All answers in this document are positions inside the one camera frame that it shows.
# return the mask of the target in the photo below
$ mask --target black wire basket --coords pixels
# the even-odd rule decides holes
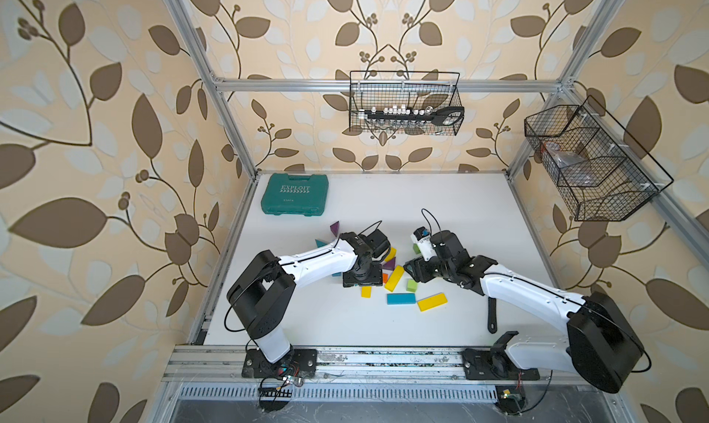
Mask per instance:
[[[350,133],[456,135],[465,109],[457,72],[351,71]]]
[[[541,159],[573,218],[578,221],[620,222],[640,209],[674,180],[610,113],[633,147],[642,151],[664,174],[653,179],[640,159],[615,141],[598,121],[603,108],[592,96],[582,105],[559,105],[525,118],[525,137],[537,161]]]

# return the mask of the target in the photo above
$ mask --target teal block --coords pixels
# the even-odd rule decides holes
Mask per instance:
[[[416,296],[414,294],[386,294],[387,305],[414,305]]]

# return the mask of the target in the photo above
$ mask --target colorful building block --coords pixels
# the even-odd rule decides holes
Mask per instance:
[[[413,305],[416,303],[414,294],[386,294],[387,305]]]
[[[401,266],[397,266],[394,269],[394,272],[392,272],[391,275],[389,276],[389,279],[386,282],[386,285],[384,285],[386,290],[389,291],[390,293],[393,293],[394,288],[396,287],[396,284],[398,283],[399,280],[401,280],[401,276],[403,276],[403,268]]]
[[[423,300],[418,301],[418,309],[423,311],[428,311],[432,307],[440,306],[440,305],[445,305],[448,303],[448,299],[445,297],[444,293],[436,294],[433,295],[432,297],[429,298],[424,298]]]
[[[389,251],[389,255],[386,256],[384,261],[389,261],[389,260],[393,259],[395,256],[396,256],[396,248],[391,248],[391,251]]]

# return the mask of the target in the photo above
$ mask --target black cable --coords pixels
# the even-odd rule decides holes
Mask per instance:
[[[428,209],[426,209],[426,208],[423,208],[423,209],[421,209],[421,215],[423,215],[423,218],[426,219],[426,223],[428,223],[428,230],[431,232],[431,234],[433,234],[433,231],[432,231],[432,228],[431,228],[431,223],[428,221],[428,218],[427,218],[426,215],[423,213],[423,211],[426,211],[426,212],[428,213],[428,215],[430,215],[431,218],[432,218],[433,220],[435,220],[436,225],[438,226],[438,232],[440,233],[440,232],[441,232],[441,225],[440,225],[440,223],[438,223],[438,220],[436,219],[435,215],[431,214],[431,211],[430,211],[430,210],[428,210]]]
[[[539,289],[541,289],[541,290],[546,291],[547,293],[550,293],[550,294],[552,294],[552,295],[556,295],[558,298],[561,298],[561,299],[563,299],[563,300],[565,300],[565,301],[567,301],[567,302],[570,302],[570,303],[573,303],[573,304],[575,304],[575,305],[577,305],[577,306],[586,308],[587,311],[590,311],[590,312],[592,312],[592,313],[598,315],[598,317],[601,317],[602,319],[604,319],[604,320],[607,321],[608,323],[611,323],[611,324],[612,324],[613,326],[615,326],[619,331],[621,331],[622,333],[624,333],[624,334],[627,336],[627,338],[628,338],[629,340],[631,340],[631,341],[633,342],[633,344],[634,344],[638,349],[640,349],[640,351],[643,353],[643,355],[644,355],[645,357],[647,357],[647,367],[646,367],[645,369],[640,369],[640,370],[638,370],[638,371],[631,371],[631,373],[640,374],[640,373],[643,373],[643,372],[648,372],[648,371],[650,370],[650,368],[652,367],[652,359],[650,358],[650,354],[648,354],[647,351],[645,351],[645,348],[643,348],[643,346],[640,344],[640,342],[639,342],[639,341],[636,341],[636,340],[633,338],[633,336],[630,335],[629,332],[627,332],[627,331],[624,330],[622,327],[620,327],[620,325],[619,325],[618,323],[616,323],[615,321],[612,321],[611,319],[607,318],[605,315],[603,315],[603,314],[601,314],[601,313],[599,313],[599,312],[596,312],[596,311],[590,309],[590,308],[589,308],[588,306],[586,306],[586,305],[583,305],[583,304],[581,304],[581,303],[577,303],[577,302],[573,301],[573,300],[570,299],[570,298],[565,298],[565,297],[563,297],[563,296],[561,296],[561,295],[555,293],[555,292],[552,291],[552,290],[546,289],[544,286],[539,286],[539,285],[537,285],[536,283],[532,283],[531,281],[525,280],[524,278],[513,277],[513,276],[511,276],[511,275],[509,275],[509,274],[503,274],[503,273],[501,273],[501,272],[486,272],[485,275],[505,276],[505,277],[512,278],[513,280],[524,281],[524,282],[526,282],[526,283],[529,284],[529,285],[535,286],[535,287],[537,287],[537,288],[539,288]]]
[[[551,372],[549,372],[549,381],[547,381],[547,386],[544,388],[544,392],[542,393],[542,396],[539,397],[539,400],[537,400],[537,402],[534,405],[528,407],[527,409],[520,410],[519,414],[524,414],[525,412],[529,412],[529,411],[533,410],[534,408],[537,407],[537,405],[539,403],[542,402],[542,400],[544,400],[544,397],[547,395],[547,391],[549,390],[549,385],[552,384],[552,374],[554,374],[553,370]]]

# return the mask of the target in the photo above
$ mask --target leaf pattern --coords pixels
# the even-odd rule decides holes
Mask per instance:
[[[93,203],[66,197],[32,209],[9,231],[45,246],[76,248],[96,238],[107,220],[106,214]]]
[[[145,280],[138,275],[121,278],[91,306],[82,324],[102,326],[121,318],[137,302],[145,289]]]

